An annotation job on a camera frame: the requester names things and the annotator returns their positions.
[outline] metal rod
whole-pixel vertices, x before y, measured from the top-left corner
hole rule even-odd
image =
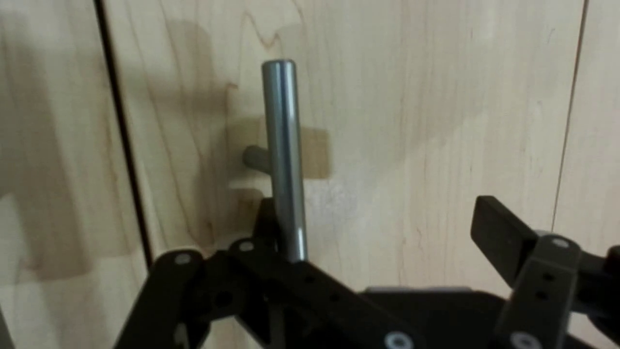
[[[292,59],[269,59],[261,67],[275,216],[284,234],[282,255],[298,261],[306,259],[308,249],[296,71]]]

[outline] screw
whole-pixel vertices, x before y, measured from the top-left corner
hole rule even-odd
[[[189,253],[176,253],[174,255],[174,263],[182,265],[182,263],[189,263],[191,255]]]
[[[174,344],[180,349],[189,349],[189,335],[184,323],[176,323],[174,327]]]
[[[509,335],[509,342],[515,346],[515,349],[542,349],[540,340],[526,333],[526,331],[513,331]]]
[[[244,242],[238,243],[238,249],[240,251],[249,251],[249,249],[253,249],[253,242],[251,240],[244,240]]]
[[[389,333],[385,335],[385,346],[387,346],[387,349],[412,349],[414,344],[412,344],[412,340],[410,340],[410,337],[408,337],[406,333],[402,333],[402,331],[389,331]]]
[[[552,238],[550,242],[556,243],[556,245],[559,245],[559,247],[569,247],[569,242],[563,240],[563,238]]]

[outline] light wood panel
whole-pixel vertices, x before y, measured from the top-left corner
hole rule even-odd
[[[472,201],[550,228],[581,5],[106,0],[154,253],[249,232],[269,185],[240,148],[265,141],[259,63],[284,55],[309,259],[352,286],[505,290],[468,240]]]
[[[0,0],[0,152],[15,346],[112,346],[143,255],[92,1]]]
[[[620,3],[588,1],[554,228],[585,249],[620,243]],[[598,338],[596,346],[616,346]]]

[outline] mechanical part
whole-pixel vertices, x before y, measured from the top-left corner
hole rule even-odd
[[[288,261],[308,257],[296,67],[292,59],[261,65],[269,150],[247,147],[244,162],[271,174],[275,216],[280,226],[280,253]]]
[[[590,349],[565,333],[571,309],[620,342],[620,275],[606,269],[616,249],[598,257],[536,236],[494,197],[478,197],[472,238],[511,284],[507,300],[463,288],[352,292],[308,261],[282,259],[277,226],[263,199],[251,238],[207,259],[160,255],[116,346],[201,346],[211,321],[236,315],[269,349]]]

